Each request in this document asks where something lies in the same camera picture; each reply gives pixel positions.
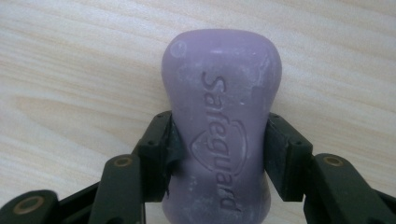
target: soap bar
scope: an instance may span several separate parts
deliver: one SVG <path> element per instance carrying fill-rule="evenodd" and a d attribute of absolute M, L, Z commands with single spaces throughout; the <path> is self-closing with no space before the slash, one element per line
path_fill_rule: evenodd
<path fill-rule="evenodd" d="M 169 44 L 163 84 L 185 148 L 163 198 L 171 223 L 262 223 L 263 137 L 281 70 L 275 46 L 251 32 L 195 30 Z"/>

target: wood grain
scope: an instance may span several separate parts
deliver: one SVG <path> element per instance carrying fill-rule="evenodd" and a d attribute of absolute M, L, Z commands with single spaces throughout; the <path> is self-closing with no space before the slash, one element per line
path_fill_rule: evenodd
<path fill-rule="evenodd" d="M 283 63 L 272 111 L 396 196 L 395 1 L 25 0 L 0 2 L 0 206 L 98 181 L 170 109 L 167 44 L 203 28 L 271 39 Z M 265 223 L 305 223 L 300 203 L 272 192 Z M 148 223 L 168 223 L 147 208 Z"/>

